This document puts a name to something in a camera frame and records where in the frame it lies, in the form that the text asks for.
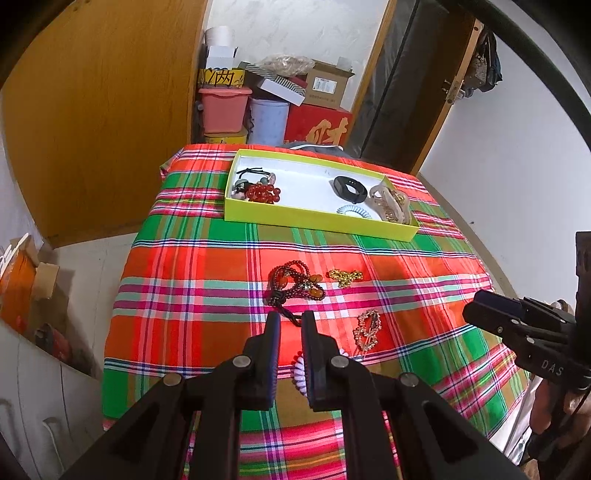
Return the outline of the person right hand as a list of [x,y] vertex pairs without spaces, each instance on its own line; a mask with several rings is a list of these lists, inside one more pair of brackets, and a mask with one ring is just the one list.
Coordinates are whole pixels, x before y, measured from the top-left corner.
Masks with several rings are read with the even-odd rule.
[[[571,415],[573,423],[557,441],[559,449],[577,443],[582,440],[590,430],[590,397],[587,397],[577,413],[576,407],[583,398],[582,393],[568,392],[564,402],[563,410],[566,415]],[[552,385],[543,380],[535,393],[535,400],[530,416],[530,427],[532,432],[541,435],[551,424],[552,420]]]

